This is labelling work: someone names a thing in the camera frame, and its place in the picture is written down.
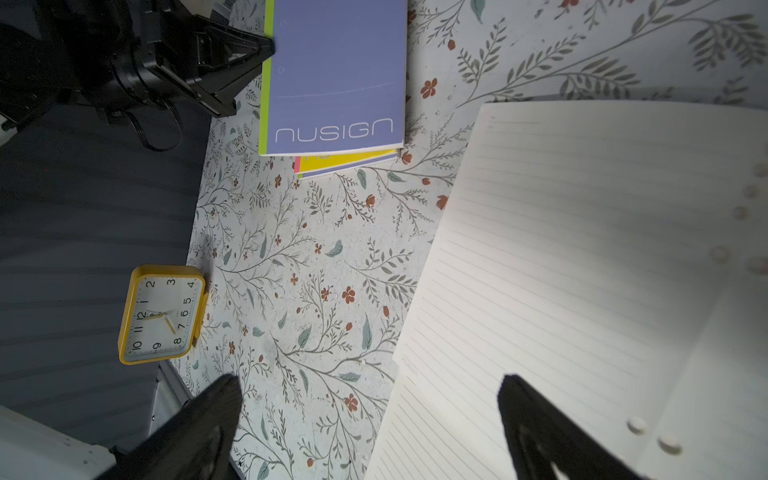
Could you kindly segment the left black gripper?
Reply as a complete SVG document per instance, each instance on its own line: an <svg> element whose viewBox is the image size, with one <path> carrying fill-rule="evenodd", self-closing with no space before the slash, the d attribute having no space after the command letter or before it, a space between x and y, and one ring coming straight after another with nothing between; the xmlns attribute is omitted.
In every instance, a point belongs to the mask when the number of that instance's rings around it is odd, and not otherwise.
<svg viewBox="0 0 768 480"><path fill-rule="evenodd" d="M193 48L206 72L197 78ZM193 16L179 1L4 1L1 126L23 129L79 101L106 117L178 101L233 116L274 53L271 38Z"/></svg>

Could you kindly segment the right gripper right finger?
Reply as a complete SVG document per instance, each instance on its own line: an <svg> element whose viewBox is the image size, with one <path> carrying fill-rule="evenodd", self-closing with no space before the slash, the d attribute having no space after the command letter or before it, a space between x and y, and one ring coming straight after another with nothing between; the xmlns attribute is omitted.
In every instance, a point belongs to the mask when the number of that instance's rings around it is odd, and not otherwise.
<svg viewBox="0 0 768 480"><path fill-rule="evenodd" d="M497 395L504 434L519 479L637 479L519 375L504 377Z"/></svg>

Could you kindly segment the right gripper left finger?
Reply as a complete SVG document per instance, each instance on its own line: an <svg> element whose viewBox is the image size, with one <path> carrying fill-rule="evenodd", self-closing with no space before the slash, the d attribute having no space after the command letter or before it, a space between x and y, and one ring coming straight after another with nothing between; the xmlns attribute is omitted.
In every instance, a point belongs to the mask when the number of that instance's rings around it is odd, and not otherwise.
<svg viewBox="0 0 768 480"><path fill-rule="evenodd" d="M241 479L231 449L242 404L239 378L219 377L100 477Z"/></svg>

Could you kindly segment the cream lined notebook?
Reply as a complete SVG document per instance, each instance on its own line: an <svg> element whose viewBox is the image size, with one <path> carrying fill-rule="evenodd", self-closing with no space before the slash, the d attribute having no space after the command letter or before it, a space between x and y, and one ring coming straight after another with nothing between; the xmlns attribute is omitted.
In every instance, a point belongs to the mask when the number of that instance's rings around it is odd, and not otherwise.
<svg viewBox="0 0 768 480"><path fill-rule="evenodd" d="M767 475L767 115L483 106L370 479L519 479L519 375L639 479Z"/></svg>

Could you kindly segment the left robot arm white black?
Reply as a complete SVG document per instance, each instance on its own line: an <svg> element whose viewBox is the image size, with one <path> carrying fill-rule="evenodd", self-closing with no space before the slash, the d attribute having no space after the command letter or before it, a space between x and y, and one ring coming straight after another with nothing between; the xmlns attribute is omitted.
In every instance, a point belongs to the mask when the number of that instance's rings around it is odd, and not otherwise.
<svg viewBox="0 0 768 480"><path fill-rule="evenodd" d="M183 263L201 164L178 104L214 117L273 42L180 1L1 5L1 475L239 479L242 393L169 361L213 293Z"/></svg>

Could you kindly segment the yellow framed box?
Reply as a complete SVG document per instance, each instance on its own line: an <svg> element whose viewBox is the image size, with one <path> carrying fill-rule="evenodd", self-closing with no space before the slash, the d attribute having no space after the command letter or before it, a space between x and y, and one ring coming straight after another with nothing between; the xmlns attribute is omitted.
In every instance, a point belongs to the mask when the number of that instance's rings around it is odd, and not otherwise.
<svg viewBox="0 0 768 480"><path fill-rule="evenodd" d="M206 280L193 266L144 264L131 273L118 338L124 365L186 355L200 337Z"/></svg>

